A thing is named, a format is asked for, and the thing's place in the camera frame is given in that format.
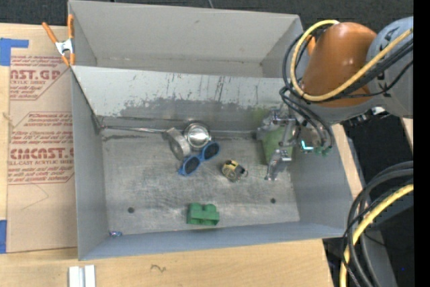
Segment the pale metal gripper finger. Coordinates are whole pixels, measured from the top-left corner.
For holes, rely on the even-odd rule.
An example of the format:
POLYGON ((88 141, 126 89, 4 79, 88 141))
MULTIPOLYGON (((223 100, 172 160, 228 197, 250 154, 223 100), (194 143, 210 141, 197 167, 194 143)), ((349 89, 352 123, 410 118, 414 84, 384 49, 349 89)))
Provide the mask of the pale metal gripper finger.
POLYGON ((267 164, 265 180, 275 181, 279 173, 283 172, 292 161, 291 153, 287 149, 276 149, 271 154, 267 164))
POLYGON ((257 128, 256 138, 257 140, 281 142, 284 139, 284 132, 285 119, 280 116, 280 111, 270 110, 257 128))

